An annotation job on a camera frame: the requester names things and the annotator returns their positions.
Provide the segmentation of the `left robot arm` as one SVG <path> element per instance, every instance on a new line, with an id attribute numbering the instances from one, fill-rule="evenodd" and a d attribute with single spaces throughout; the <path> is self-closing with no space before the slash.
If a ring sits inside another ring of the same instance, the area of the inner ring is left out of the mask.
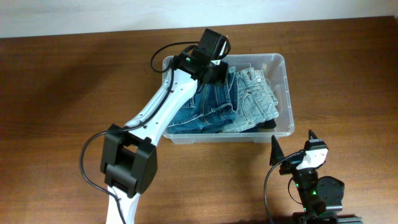
<path id="1" fill-rule="evenodd" d="M 109 193 L 107 223 L 134 223 L 139 197 L 157 173 L 162 133 L 200 85 L 223 85 L 229 54 L 227 37 L 205 29 L 198 42 L 166 61 L 163 83 L 144 109 L 123 127 L 111 125 L 104 134 L 100 171 Z"/>

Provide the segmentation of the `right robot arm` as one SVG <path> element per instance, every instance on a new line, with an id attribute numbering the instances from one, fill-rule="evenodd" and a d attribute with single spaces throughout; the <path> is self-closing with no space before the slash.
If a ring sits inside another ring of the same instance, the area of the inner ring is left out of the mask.
<path id="1" fill-rule="evenodd" d="M 270 170 L 264 180 L 264 205 L 269 223 L 272 219 L 268 201 L 267 184 L 275 168 L 279 167 L 280 175 L 291 175 L 289 182 L 294 182 L 303 207 L 302 212 L 295 212 L 288 223 L 362 223 L 355 215 L 338 216 L 342 211 L 344 182 L 332 177 L 319 177 L 317 169 L 325 162 L 328 154 L 326 143 L 312 131 L 308 131 L 308 140 L 303 149 L 286 156 L 275 136 L 271 137 Z"/>

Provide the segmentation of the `light blue jeans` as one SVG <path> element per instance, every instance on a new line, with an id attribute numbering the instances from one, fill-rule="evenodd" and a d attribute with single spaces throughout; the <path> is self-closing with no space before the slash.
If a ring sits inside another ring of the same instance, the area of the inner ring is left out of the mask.
<path id="1" fill-rule="evenodd" d="M 236 78 L 238 99 L 234 121 L 223 126 L 221 133 L 257 132 L 259 124 L 276 119 L 278 100 L 268 85 L 263 71 L 252 67 L 229 70 Z"/>

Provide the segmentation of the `dark blue jeans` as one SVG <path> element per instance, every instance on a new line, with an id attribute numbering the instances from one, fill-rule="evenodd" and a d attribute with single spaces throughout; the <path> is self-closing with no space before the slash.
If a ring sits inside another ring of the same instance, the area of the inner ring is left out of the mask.
<path id="1" fill-rule="evenodd" d="M 167 126 L 167 133 L 217 133 L 235 120 L 237 109 L 238 83 L 236 75 L 230 73 L 225 85 L 204 85 L 186 101 Z"/>

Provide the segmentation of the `dark grey garment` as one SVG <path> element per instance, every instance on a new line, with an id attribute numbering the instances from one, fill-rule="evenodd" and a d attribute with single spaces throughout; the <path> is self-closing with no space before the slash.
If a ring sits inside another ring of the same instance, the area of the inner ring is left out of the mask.
<path id="1" fill-rule="evenodd" d="M 259 129 L 274 129 L 277 125 L 274 119 L 258 123 L 256 125 Z"/>

